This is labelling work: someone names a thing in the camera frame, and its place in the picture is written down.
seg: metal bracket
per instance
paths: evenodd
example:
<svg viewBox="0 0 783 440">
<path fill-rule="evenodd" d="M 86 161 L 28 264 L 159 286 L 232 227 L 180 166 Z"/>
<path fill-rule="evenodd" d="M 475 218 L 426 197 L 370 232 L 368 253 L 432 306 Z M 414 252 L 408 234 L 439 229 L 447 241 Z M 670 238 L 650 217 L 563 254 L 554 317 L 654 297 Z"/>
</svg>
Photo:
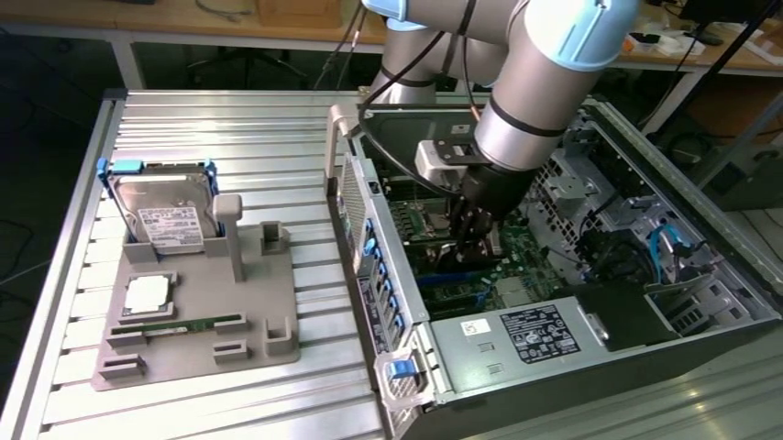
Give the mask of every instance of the metal bracket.
<svg viewBox="0 0 783 440">
<path fill-rule="evenodd" d="M 455 142 L 440 139 L 434 142 L 443 163 L 451 166 L 491 165 L 492 162 L 480 154 L 474 142 Z"/>
<path fill-rule="evenodd" d="M 338 150 L 338 133 L 343 138 L 351 134 L 352 128 L 359 124 L 356 105 L 336 104 L 330 107 L 327 119 L 327 151 L 324 172 L 327 180 L 334 177 L 334 157 Z"/>
</svg>

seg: table leg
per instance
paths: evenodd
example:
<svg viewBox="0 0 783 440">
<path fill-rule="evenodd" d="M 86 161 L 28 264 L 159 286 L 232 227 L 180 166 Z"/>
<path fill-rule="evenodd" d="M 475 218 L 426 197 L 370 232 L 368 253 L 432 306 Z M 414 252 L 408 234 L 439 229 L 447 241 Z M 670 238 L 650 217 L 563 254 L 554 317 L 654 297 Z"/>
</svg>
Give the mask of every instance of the table leg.
<svg viewBox="0 0 783 440">
<path fill-rule="evenodd" d="M 131 38 L 112 38 L 111 49 L 114 50 L 114 58 L 118 61 L 120 74 L 123 75 L 123 82 L 127 89 L 144 89 L 144 75 L 142 74 L 139 60 L 136 58 L 136 51 L 134 50 L 134 42 Z"/>
<path fill-rule="evenodd" d="M 687 94 L 690 94 L 690 91 L 694 89 L 697 83 L 699 83 L 699 80 L 702 79 L 706 73 L 706 69 L 686 73 L 683 79 L 674 87 L 673 92 L 666 97 L 663 104 L 661 104 L 661 107 L 658 108 L 655 114 L 650 118 L 650 121 L 647 121 L 647 125 L 645 125 L 645 128 L 642 130 L 643 135 L 647 135 L 649 133 L 654 133 L 658 131 L 665 121 L 673 115 L 674 110 L 677 109 L 679 104 L 683 103 Z"/>
</svg>

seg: white sticker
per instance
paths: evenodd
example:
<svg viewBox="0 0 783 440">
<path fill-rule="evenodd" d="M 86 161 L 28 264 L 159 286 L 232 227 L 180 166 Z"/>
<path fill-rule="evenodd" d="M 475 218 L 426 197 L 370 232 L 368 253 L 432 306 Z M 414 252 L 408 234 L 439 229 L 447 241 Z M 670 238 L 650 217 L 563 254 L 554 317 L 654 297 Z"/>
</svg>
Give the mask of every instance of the white sticker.
<svg viewBox="0 0 783 440">
<path fill-rule="evenodd" d="M 139 216 L 156 248 L 203 245 L 204 236 L 195 207 L 140 209 Z"/>
<path fill-rule="evenodd" d="M 454 135 L 466 135 L 467 133 L 470 133 L 470 124 L 451 126 L 451 133 Z"/>
<path fill-rule="evenodd" d="M 490 323 L 486 319 L 476 319 L 475 321 L 464 321 L 460 323 L 463 326 L 463 333 L 466 336 L 480 335 L 482 333 L 490 332 Z"/>
</svg>

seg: aluminum slotted table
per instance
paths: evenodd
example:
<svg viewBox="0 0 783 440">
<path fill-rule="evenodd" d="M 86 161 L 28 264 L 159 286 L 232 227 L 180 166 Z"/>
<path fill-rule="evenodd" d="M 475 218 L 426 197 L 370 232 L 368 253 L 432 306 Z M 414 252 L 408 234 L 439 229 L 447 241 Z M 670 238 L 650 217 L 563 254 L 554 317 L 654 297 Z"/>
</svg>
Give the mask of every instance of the aluminum slotted table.
<svg viewBox="0 0 783 440">
<path fill-rule="evenodd" d="M 340 101 L 356 94 L 139 92 L 104 101 L 42 293 L 51 307 L 32 324 L 0 438 L 383 437 L 323 191 L 326 114 Z M 124 233 L 95 179 L 108 156 L 212 159 L 222 192 L 243 195 L 240 225 L 284 222 L 299 362 L 94 391 Z"/>
<path fill-rule="evenodd" d="M 104 101 L 0 439 L 384 437 L 323 192 L 327 111 L 356 99 L 355 93 L 332 92 L 144 91 Z M 338 152 L 346 148 L 339 144 Z M 212 159 L 222 191 L 243 195 L 242 223 L 284 222 L 294 244 L 299 362 L 94 391 L 124 232 L 95 178 L 96 160 L 108 156 Z M 779 330 L 681 378 L 475 438 L 782 438 L 782 339 Z"/>
</svg>

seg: power supply label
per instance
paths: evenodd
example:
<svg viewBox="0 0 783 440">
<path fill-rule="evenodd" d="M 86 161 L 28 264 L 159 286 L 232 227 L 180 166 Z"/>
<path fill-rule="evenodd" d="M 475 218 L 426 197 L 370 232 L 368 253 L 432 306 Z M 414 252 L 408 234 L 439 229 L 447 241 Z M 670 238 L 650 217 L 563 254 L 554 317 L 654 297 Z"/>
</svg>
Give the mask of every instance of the power supply label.
<svg viewBox="0 0 783 440">
<path fill-rule="evenodd" d="M 502 314 L 500 320 L 526 364 L 582 351 L 554 305 Z"/>
</svg>

